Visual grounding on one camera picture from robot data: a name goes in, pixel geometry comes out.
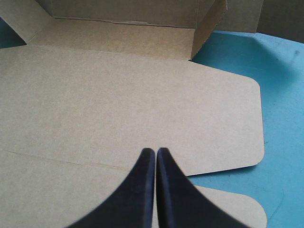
crease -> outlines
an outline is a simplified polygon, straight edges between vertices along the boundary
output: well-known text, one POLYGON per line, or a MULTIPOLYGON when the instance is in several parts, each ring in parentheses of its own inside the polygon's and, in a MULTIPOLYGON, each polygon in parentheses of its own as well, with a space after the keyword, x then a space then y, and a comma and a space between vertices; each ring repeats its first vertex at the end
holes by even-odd
POLYGON ((63 161, 63 160, 57 160, 57 159, 52 159, 52 158, 44 158, 44 157, 40 157, 40 156, 36 156, 36 155, 23 154, 23 153, 14 152, 14 151, 6 150, 6 149, 1 149, 1 150, 18 155, 18 156, 25 156, 25 157, 35 158, 35 159, 49 161, 49 162, 59 162, 59 163, 64 163, 64 164, 77 165, 77 166, 93 166, 93 167, 98 167, 98 168, 108 168, 108 169, 121 170, 121 171, 130 170, 126 167, 108 165, 108 164, 103 164, 103 163, 76 163, 76 162, 63 161))

black object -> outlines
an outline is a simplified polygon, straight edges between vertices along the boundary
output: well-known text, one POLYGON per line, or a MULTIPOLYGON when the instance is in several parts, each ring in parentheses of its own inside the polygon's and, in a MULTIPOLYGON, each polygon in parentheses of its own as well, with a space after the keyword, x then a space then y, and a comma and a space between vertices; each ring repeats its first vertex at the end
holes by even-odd
POLYGON ((248 228, 204 197, 167 148, 157 153, 156 199, 160 228, 248 228))
POLYGON ((69 228, 151 228, 154 171, 155 153, 143 149, 117 190, 69 228))

cardboard box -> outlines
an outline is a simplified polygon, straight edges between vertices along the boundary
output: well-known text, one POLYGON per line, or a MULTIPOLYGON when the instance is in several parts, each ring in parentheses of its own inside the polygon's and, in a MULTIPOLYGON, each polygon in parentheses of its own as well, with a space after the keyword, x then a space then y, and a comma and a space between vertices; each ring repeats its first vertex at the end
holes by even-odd
MULTIPOLYGON (((300 0, 227 0, 216 30, 260 32, 304 42, 300 0)), ((197 28, 215 0, 37 0, 55 18, 197 28)))
MULTIPOLYGON (((54 0, 53 12, 69 17, 54 19, 34 0, 0 1, 0 16, 28 44, 0 50, 4 226, 66 226, 118 186, 144 147, 169 147, 186 175, 261 161, 258 84, 187 61, 225 0, 200 23, 196 0, 82 2, 54 0)), ((266 226, 252 199, 202 191, 266 226), (241 198, 242 210, 223 195, 241 198)))

unfolded cardboard box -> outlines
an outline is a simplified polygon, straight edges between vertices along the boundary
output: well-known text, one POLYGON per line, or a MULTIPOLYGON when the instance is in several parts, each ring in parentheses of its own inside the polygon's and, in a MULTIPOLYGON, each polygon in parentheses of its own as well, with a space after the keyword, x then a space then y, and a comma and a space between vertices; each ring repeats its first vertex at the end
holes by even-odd
MULTIPOLYGON (((61 19, 34 0, 0 1, 0 16, 27 43, 0 50, 4 227, 72 223, 106 199, 144 147, 170 148, 186 175, 261 161, 258 84, 188 61, 225 0, 199 23, 197 1, 52 4, 61 19)), ((200 191, 245 224, 266 227, 251 198, 200 191)))

brown cardboard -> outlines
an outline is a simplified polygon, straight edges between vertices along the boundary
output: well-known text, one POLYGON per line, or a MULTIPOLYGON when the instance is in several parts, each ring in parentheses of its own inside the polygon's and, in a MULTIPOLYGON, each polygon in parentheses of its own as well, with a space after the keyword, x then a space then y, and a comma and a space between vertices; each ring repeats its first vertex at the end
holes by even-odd
POLYGON ((304 1, 264 0, 258 32, 304 42, 304 1))
POLYGON ((6 150, 129 169, 142 148, 168 147, 187 175, 255 165, 264 155, 259 85, 248 77, 47 46, 0 55, 6 150))
POLYGON ((27 43, 52 21, 34 0, 0 0, 0 16, 27 43))
POLYGON ((54 15, 53 13, 53 3, 51 0, 36 0, 39 5, 51 16, 54 15))
MULTIPOLYGON (((1 227, 66 227, 115 190, 127 171, 76 165, 0 150, 1 227)), ((263 208, 252 198, 197 187, 231 216, 253 228, 266 227, 263 208)), ((154 209, 153 228, 158 227, 154 209)))
POLYGON ((226 0, 214 1, 207 14, 204 16, 195 30, 191 58, 198 53, 226 11, 226 0))
POLYGON ((194 29, 56 19, 31 44, 189 59, 194 29))
MULTIPOLYGON (((262 159, 258 84, 186 61, 194 29, 52 19, 33 0, 0 3, 29 43, 0 50, 1 226, 70 224, 118 186, 143 147, 169 147, 187 175, 262 159)), ((255 201, 209 198, 265 227, 255 201)))
POLYGON ((54 16, 195 28, 197 0, 52 0, 54 16))
POLYGON ((216 30, 255 33, 263 1, 228 0, 228 11, 216 27, 216 30))

